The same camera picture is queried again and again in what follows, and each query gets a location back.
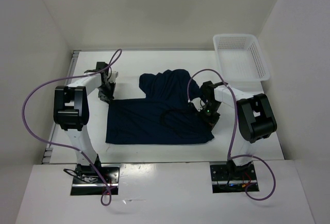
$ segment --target navy blue shirt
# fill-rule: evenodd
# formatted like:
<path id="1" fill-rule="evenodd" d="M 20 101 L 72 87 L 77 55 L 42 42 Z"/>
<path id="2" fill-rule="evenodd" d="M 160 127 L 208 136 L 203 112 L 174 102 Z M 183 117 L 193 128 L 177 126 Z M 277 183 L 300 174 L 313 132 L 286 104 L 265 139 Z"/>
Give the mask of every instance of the navy blue shirt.
<path id="1" fill-rule="evenodd" d="M 142 74 L 145 99 L 113 100 L 109 105 L 106 142 L 112 144 L 186 145 L 206 143 L 214 136 L 188 105 L 186 70 Z M 191 99 L 201 97 L 197 83 L 189 87 Z"/>

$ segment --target white plastic basket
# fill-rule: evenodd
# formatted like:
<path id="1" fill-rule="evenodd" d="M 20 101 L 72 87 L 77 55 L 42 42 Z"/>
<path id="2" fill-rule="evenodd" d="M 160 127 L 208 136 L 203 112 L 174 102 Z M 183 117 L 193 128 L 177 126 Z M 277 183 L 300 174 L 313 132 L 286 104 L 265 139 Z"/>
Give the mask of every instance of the white plastic basket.
<path id="1" fill-rule="evenodd" d="M 213 37 L 220 73 L 226 81 L 266 81 L 270 78 L 260 45 L 249 34 L 221 34 Z"/>

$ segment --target shirt sleeve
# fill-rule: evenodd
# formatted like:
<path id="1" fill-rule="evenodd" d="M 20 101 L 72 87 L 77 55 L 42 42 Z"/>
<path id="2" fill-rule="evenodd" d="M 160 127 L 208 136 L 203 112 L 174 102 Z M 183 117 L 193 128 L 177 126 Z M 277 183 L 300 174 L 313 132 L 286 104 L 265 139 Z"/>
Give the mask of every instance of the shirt sleeve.
<path id="1" fill-rule="evenodd" d="M 190 74 L 187 70 L 166 70 L 164 73 L 158 73 L 157 75 L 142 74 L 139 87 L 146 94 L 146 98 L 182 105 L 188 101 L 187 86 L 189 80 Z M 191 99 L 202 95 L 199 86 L 194 80 L 191 81 L 189 95 Z"/>

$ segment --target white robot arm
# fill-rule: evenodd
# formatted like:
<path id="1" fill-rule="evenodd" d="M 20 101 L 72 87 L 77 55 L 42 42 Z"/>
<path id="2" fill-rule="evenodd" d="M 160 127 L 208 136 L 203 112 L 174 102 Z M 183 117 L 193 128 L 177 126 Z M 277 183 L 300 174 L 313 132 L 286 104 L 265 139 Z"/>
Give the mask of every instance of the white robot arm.
<path id="1" fill-rule="evenodd" d="M 217 123 L 220 114 L 217 110 L 221 103 L 231 108 L 237 105 L 238 128 L 236 129 L 235 141 L 232 148 L 232 156 L 248 154 L 254 155 L 257 146 L 268 138 L 277 129 L 272 108 L 265 94 L 252 95 L 231 87 L 233 96 L 222 83 L 213 84 L 211 81 L 203 83 L 201 90 L 207 99 L 200 117 L 210 125 L 212 129 Z M 242 167 L 251 161 L 251 157 L 234 159 L 235 166 Z"/>
<path id="2" fill-rule="evenodd" d="M 107 66 L 104 62 L 98 62 L 95 70 L 85 72 L 85 75 L 97 72 Z M 93 149 L 88 135 L 87 126 L 89 120 L 89 109 L 87 96 L 96 88 L 99 89 L 100 100 L 110 103 L 113 99 L 113 92 L 116 85 L 118 72 L 103 71 L 92 76 L 80 78 L 67 86 L 58 86 L 55 89 L 54 99 L 54 121 L 68 135 L 73 146 L 83 151 L 95 165 L 100 166 L 98 155 Z M 76 151 L 77 164 L 84 170 L 90 168 L 85 157 Z"/>

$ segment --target white tabletop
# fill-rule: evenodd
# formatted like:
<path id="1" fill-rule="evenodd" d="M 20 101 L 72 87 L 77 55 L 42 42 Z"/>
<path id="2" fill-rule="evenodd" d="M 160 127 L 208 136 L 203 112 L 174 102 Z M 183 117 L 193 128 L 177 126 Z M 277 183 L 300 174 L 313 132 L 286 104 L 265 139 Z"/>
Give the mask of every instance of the white tabletop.
<path id="1" fill-rule="evenodd" d="M 73 75 L 81 75 L 87 69 L 94 69 L 97 61 L 108 62 L 113 51 L 80 52 Z M 204 69 L 218 70 L 219 64 L 214 51 L 124 51 L 121 58 L 112 66 L 119 72 L 114 92 L 116 99 L 144 98 L 139 88 L 139 77 L 143 73 L 164 72 L 167 69 L 186 69 L 190 75 Z M 203 72 L 195 77 L 201 85 L 205 81 L 219 82 L 212 72 Z M 231 85 L 237 89 L 261 93 L 261 83 Z M 157 163 L 157 162 L 208 162 L 225 161 L 230 137 L 234 126 L 234 109 L 221 105 L 220 120 L 212 133 L 214 139 L 203 145 L 110 145 L 105 143 L 108 105 L 97 98 L 97 90 L 88 96 L 90 119 L 88 132 L 94 149 L 102 163 Z M 67 135 L 56 126 L 53 142 L 70 144 Z M 284 159 L 276 133 L 260 143 L 257 156 L 263 159 Z M 74 151 L 54 147 L 50 163 L 76 163 Z"/>
<path id="2" fill-rule="evenodd" d="M 63 168 L 33 167 L 16 224 L 59 223 L 314 223 L 293 161 L 269 161 L 276 176 L 274 195 L 263 202 L 245 193 L 213 194 L 209 163 L 122 164 L 119 194 L 108 207 L 100 196 L 70 196 L 72 178 Z M 272 177 L 255 162 L 260 192 Z"/>

